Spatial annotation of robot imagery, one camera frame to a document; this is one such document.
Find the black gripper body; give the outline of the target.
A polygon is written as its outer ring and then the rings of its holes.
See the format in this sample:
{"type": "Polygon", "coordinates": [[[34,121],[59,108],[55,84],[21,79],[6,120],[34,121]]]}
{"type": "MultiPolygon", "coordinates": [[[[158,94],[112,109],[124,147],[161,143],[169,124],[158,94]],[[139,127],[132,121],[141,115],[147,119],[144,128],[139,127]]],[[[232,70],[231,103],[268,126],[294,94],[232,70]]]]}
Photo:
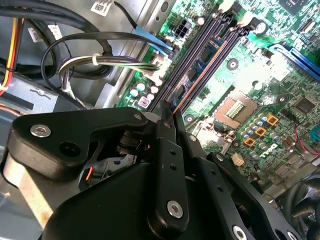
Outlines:
{"type": "Polygon", "coordinates": [[[44,240],[223,240],[216,209],[175,163],[139,163],[71,197],[44,240]]]}

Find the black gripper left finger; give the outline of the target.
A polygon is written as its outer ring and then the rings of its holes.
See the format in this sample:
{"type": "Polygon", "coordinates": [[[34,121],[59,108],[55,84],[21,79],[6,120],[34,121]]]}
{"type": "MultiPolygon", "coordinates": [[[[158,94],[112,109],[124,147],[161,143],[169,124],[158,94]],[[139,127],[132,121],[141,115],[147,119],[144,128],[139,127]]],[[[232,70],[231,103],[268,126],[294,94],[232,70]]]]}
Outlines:
{"type": "Polygon", "coordinates": [[[43,230],[68,199],[140,163],[184,169],[171,104],[29,114],[12,123],[2,164],[43,230]]]}

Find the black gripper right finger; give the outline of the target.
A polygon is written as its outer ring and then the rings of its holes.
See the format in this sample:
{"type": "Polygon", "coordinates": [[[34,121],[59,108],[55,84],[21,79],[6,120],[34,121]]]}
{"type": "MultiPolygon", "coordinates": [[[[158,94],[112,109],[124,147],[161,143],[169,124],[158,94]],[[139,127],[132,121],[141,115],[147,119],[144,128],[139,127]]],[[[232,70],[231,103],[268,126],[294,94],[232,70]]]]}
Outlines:
{"type": "Polygon", "coordinates": [[[216,211],[221,240],[299,240],[301,237],[231,162],[216,151],[205,154],[199,140],[186,132],[182,113],[173,115],[177,137],[216,211]]]}

